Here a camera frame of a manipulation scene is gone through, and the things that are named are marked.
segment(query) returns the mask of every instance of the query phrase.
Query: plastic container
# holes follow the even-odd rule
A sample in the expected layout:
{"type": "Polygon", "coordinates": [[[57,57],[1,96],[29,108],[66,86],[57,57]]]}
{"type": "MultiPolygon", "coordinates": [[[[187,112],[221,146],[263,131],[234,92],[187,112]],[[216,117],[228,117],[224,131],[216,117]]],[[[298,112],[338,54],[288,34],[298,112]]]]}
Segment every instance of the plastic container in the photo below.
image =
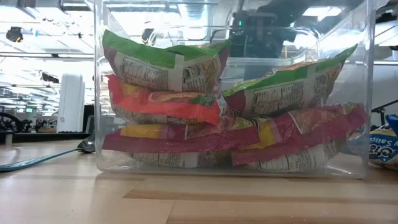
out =
{"type": "Polygon", "coordinates": [[[366,176],[381,5],[97,0],[99,169],[366,176]]]}

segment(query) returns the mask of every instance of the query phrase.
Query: orange snack bag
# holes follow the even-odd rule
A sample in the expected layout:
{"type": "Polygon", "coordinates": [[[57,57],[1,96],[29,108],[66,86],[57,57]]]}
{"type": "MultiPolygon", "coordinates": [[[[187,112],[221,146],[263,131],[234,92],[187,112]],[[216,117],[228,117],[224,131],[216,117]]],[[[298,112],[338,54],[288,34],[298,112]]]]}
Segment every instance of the orange snack bag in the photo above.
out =
{"type": "Polygon", "coordinates": [[[221,109],[217,95],[204,93],[150,91],[147,88],[123,83],[116,75],[107,75],[109,95],[113,107],[136,113],[166,116],[163,120],[180,119],[177,124],[195,124],[201,121],[218,124],[221,109]]]}

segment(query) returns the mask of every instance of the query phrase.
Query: snack bag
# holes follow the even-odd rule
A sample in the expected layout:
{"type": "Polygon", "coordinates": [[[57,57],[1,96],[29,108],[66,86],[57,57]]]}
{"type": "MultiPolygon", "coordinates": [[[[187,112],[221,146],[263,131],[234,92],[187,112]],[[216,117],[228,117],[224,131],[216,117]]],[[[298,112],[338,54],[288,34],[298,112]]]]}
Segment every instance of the snack bag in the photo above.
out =
{"type": "Polygon", "coordinates": [[[157,132],[148,131],[148,129],[142,129],[142,133],[139,136],[122,129],[107,134],[104,138],[103,149],[133,153],[205,152],[231,150],[260,141],[256,127],[250,121],[242,118],[237,118],[226,131],[215,134],[192,132],[193,136],[190,139],[176,137],[171,140],[168,137],[159,136],[157,132]]]}
{"type": "Polygon", "coordinates": [[[323,144],[334,139],[344,138],[360,128],[367,120],[366,112],[361,104],[326,106],[314,108],[313,111],[298,110],[284,116],[286,125],[278,125],[267,147],[261,149],[240,150],[233,152],[233,164],[244,165],[257,161],[270,161],[280,156],[305,151],[310,147],[323,144]]]}
{"type": "Polygon", "coordinates": [[[335,122],[344,122],[344,124],[339,124],[341,128],[345,126],[346,129],[355,130],[365,120],[366,113],[363,106],[350,103],[290,111],[276,118],[255,117],[250,121],[256,125],[261,142],[242,147],[240,150],[262,149],[278,142],[299,138],[308,133],[315,132],[314,134],[316,134],[317,131],[323,131],[329,126],[336,126],[335,122]]]}
{"type": "Polygon", "coordinates": [[[228,106],[238,116],[277,116],[286,111],[325,104],[346,59],[356,45],[334,58],[299,63],[264,78],[238,83],[223,92],[228,106]]]}
{"type": "Polygon", "coordinates": [[[205,121],[214,125],[220,121],[222,110],[216,95],[152,92],[123,83],[115,75],[107,75],[107,78],[112,107],[127,120],[139,124],[197,124],[205,121]]]}
{"type": "Polygon", "coordinates": [[[130,153],[130,157],[157,167],[197,168],[231,166],[229,151],[184,152],[184,153],[130,153]]]}
{"type": "Polygon", "coordinates": [[[154,91],[213,91],[228,58],[229,41],[158,49],[119,37],[106,30],[104,55],[124,83],[154,91]]]}
{"type": "Polygon", "coordinates": [[[251,127],[243,118],[224,117],[217,125],[208,123],[196,125],[181,124],[140,124],[121,128],[120,135],[134,138],[168,139],[184,141],[193,138],[219,134],[229,129],[251,127]]]}
{"type": "Polygon", "coordinates": [[[346,138],[326,141],[307,150],[280,156],[269,161],[257,161],[248,167],[265,172],[307,172],[324,166],[344,146],[346,138]]]}
{"type": "Polygon", "coordinates": [[[397,115],[386,116],[388,124],[371,132],[369,161],[372,164],[398,170],[397,115]]]}

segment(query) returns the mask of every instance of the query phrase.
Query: wooden tabletop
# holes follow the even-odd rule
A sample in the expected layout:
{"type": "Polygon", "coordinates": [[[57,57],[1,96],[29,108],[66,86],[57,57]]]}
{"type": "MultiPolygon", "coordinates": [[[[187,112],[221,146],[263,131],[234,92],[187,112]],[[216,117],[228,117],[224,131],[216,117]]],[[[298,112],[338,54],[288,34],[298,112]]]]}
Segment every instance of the wooden tabletop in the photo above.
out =
{"type": "MultiPolygon", "coordinates": [[[[79,141],[0,146],[0,164],[79,141]]],[[[0,174],[0,223],[398,223],[398,172],[367,180],[130,175],[71,153],[0,174]]]]}

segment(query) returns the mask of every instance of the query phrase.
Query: yellow label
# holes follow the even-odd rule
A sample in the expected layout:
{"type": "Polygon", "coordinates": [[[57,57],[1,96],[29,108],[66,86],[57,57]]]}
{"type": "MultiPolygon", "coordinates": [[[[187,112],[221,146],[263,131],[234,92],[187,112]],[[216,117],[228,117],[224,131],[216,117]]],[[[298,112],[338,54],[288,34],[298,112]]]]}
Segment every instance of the yellow label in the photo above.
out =
{"type": "Polygon", "coordinates": [[[121,129],[120,135],[135,138],[160,138],[162,124],[140,124],[126,126],[121,129]]]}
{"type": "Polygon", "coordinates": [[[386,136],[393,136],[393,137],[397,136],[391,128],[390,129],[376,129],[376,130],[373,130],[371,132],[371,134],[383,134],[386,136]]]}
{"type": "Polygon", "coordinates": [[[142,87],[139,87],[139,86],[129,85],[129,84],[122,83],[122,82],[120,82],[120,87],[122,88],[124,96],[131,95],[135,91],[140,90],[142,88],[142,87]]]}
{"type": "Polygon", "coordinates": [[[230,129],[239,130],[239,129],[250,128],[252,126],[253,126],[252,122],[240,117],[236,117],[235,123],[232,125],[232,127],[230,127],[230,129]]]}
{"type": "Polygon", "coordinates": [[[254,123],[254,125],[256,125],[257,131],[259,132],[260,143],[250,146],[244,146],[239,148],[239,150],[262,149],[276,143],[272,119],[256,118],[253,119],[252,122],[254,123]]]}

